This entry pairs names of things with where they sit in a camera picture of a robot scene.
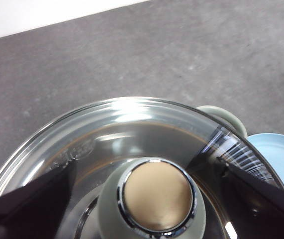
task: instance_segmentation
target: chrome ring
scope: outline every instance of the chrome ring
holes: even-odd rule
[[[124,200],[124,187],[127,179],[131,175],[131,173],[140,165],[145,163],[153,163],[153,162],[165,162],[170,164],[171,166],[174,166],[178,170],[180,170],[186,179],[189,182],[189,186],[191,189],[191,207],[189,209],[188,215],[185,217],[185,219],[179,223],[177,226],[163,230],[163,231],[153,231],[149,230],[143,226],[141,226],[139,223],[137,223],[130,215]],[[170,162],[168,160],[157,158],[157,157],[146,157],[145,160],[143,158],[140,158],[139,160],[136,160],[135,163],[132,163],[122,174],[120,177],[118,184],[117,184],[117,203],[119,211],[123,217],[123,219],[126,221],[126,223],[140,236],[148,239],[168,239],[168,238],[174,238],[182,234],[186,229],[191,225],[191,223],[194,220],[194,217],[196,215],[196,207],[197,207],[197,192],[195,190],[195,185],[193,179],[177,164]]]

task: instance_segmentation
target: glass surface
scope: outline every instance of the glass surface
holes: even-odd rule
[[[212,215],[207,215],[207,225],[214,230],[205,238],[213,238],[207,236],[209,233],[225,237],[220,225],[227,216],[218,214],[218,201],[213,199],[218,188],[213,186],[212,175],[202,175],[201,164],[214,165],[217,158],[223,158],[282,187],[262,156],[230,130],[198,110],[159,99],[118,98],[94,103],[52,121],[23,144],[0,171],[0,196],[76,160],[77,178],[57,238],[80,238],[88,234],[85,222],[90,217],[82,224],[79,220],[113,170],[135,158],[161,157],[191,168],[189,173],[203,192],[207,213]],[[96,227],[88,225],[90,233],[96,233],[90,227]]]

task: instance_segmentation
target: pot lid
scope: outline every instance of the pot lid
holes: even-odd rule
[[[217,119],[166,100],[128,97],[80,107],[36,132],[0,170],[0,196],[76,161],[71,200],[57,238],[99,238],[94,216],[83,215],[94,207],[107,177],[123,162],[141,157],[192,169],[189,174],[204,195],[207,227],[216,228],[205,232],[206,238],[225,237],[221,225],[229,221],[214,197],[220,190],[214,178],[218,159],[284,188],[262,155]]]

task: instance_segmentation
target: white wall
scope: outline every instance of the white wall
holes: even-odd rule
[[[145,0],[0,0],[0,37]]]

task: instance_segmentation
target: gold knob top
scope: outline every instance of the gold knob top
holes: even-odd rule
[[[166,162],[144,163],[124,186],[124,201],[132,218],[152,231],[174,228],[188,215],[191,188],[185,175]]]

